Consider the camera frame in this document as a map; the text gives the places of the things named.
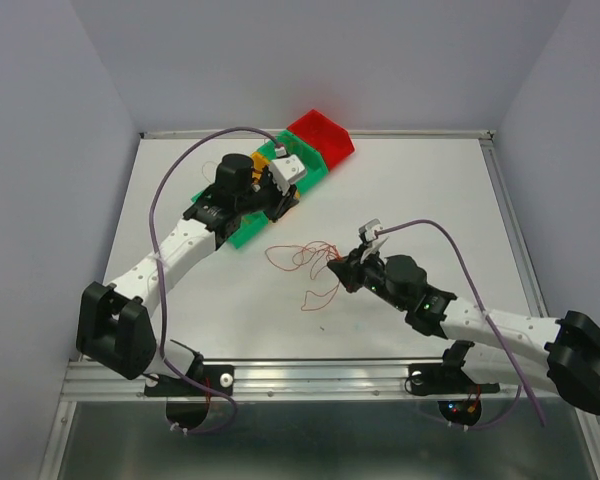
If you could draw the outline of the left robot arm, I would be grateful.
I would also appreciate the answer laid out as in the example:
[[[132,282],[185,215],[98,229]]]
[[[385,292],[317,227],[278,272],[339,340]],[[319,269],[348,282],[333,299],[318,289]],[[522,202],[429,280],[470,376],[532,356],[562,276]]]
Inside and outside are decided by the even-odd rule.
[[[163,241],[125,274],[83,292],[77,350],[128,380],[165,376],[179,393],[195,392],[202,382],[203,358],[178,344],[167,356],[167,334],[156,334],[151,317],[167,311],[168,292],[200,261],[216,252],[241,226],[244,216],[261,212],[279,220],[296,203],[306,168],[288,154],[256,168],[251,157],[225,155],[215,180],[183,213]]]

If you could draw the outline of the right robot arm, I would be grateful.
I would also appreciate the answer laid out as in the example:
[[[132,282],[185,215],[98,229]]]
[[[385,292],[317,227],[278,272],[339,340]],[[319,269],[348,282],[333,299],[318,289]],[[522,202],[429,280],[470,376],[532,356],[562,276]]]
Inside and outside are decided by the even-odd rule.
[[[440,360],[408,374],[408,393],[496,393],[519,385],[600,416],[600,327],[588,315],[484,309],[429,284],[425,270],[406,255],[381,258],[355,249],[327,267],[347,292],[366,289],[403,313],[419,334],[450,341]]]

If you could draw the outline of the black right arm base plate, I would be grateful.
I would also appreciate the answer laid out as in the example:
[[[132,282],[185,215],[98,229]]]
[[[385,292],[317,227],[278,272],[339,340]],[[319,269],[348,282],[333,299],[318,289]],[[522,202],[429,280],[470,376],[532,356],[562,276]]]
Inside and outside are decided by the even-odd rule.
[[[459,368],[444,367],[441,363],[417,363],[408,367],[404,389],[415,396],[496,394],[500,385],[475,383]]]

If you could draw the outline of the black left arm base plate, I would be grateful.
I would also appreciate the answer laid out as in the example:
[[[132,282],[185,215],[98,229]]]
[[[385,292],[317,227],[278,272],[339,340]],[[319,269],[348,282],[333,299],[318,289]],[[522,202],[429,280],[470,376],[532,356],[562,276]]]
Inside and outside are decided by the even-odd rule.
[[[143,394],[148,398],[193,398],[208,395],[204,389],[193,386],[180,377],[173,378],[165,375],[153,374],[157,381],[153,384],[146,379]],[[235,367],[230,364],[207,364],[202,368],[202,373],[196,382],[206,389],[213,390],[212,396],[218,392],[227,396],[233,395],[235,383]]]

